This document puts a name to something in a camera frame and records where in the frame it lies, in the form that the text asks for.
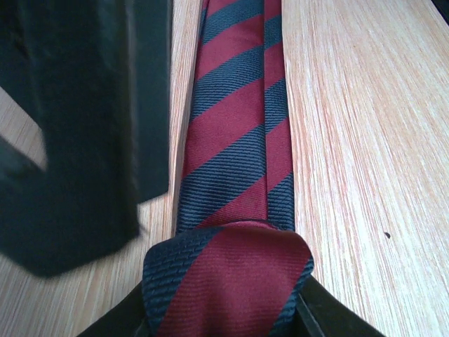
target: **tie knot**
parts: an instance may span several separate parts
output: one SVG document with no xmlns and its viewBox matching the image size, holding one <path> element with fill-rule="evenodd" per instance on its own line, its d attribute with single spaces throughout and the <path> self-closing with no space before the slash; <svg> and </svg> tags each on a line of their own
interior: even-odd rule
<svg viewBox="0 0 449 337">
<path fill-rule="evenodd" d="M 246 220 L 153 246 L 142 288 L 154 336 L 281 336 L 313 268 L 294 232 Z"/>
</svg>

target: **wood grain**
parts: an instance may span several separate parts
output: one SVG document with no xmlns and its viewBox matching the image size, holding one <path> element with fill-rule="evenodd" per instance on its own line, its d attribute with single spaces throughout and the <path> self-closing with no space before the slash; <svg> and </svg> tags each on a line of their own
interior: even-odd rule
<svg viewBox="0 0 449 337">
<path fill-rule="evenodd" d="M 201 0 L 175 0 L 170 191 L 121 253 L 43 281 L 0 257 L 0 336 L 76 336 L 173 233 Z M 449 27 L 430 0 L 284 0 L 297 231 L 315 277 L 387 336 L 448 336 Z M 45 165 L 0 90 L 0 133 Z"/>
</svg>

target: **ribbed fabric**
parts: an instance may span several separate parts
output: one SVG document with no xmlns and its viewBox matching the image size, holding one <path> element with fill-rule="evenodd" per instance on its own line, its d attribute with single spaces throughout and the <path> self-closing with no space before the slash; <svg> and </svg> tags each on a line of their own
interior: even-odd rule
<svg viewBox="0 0 449 337">
<path fill-rule="evenodd" d="M 152 333 L 288 336 L 313 269 L 294 231 L 281 0 L 206 0 L 177 235 L 145 258 Z"/>
</svg>

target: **red and navy striped tie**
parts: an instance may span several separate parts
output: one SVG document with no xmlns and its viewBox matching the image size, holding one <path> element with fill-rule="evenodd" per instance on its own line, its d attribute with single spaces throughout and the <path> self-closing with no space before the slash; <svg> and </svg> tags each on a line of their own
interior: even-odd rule
<svg viewBox="0 0 449 337">
<path fill-rule="evenodd" d="M 289 336 L 295 234 L 281 0 L 204 0 L 177 234 L 149 250 L 154 336 Z"/>
</svg>

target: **wooden surface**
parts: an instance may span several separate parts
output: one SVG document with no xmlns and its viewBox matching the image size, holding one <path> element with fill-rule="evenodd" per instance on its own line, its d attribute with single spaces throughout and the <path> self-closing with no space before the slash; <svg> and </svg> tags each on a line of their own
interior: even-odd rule
<svg viewBox="0 0 449 337">
<path fill-rule="evenodd" d="M 77 335 L 171 235 L 199 6 L 175 0 L 172 181 L 140 207 L 148 233 L 51 281 L 1 257 L 0 337 Z M 449 336 L 449 27 L 430 0 L 284 0 L 283 30 L 297 230 L 315 277 L 387 336 Z M 3 91 L 0 133 L 45 162 L 38 128 Z"/>
</svg>

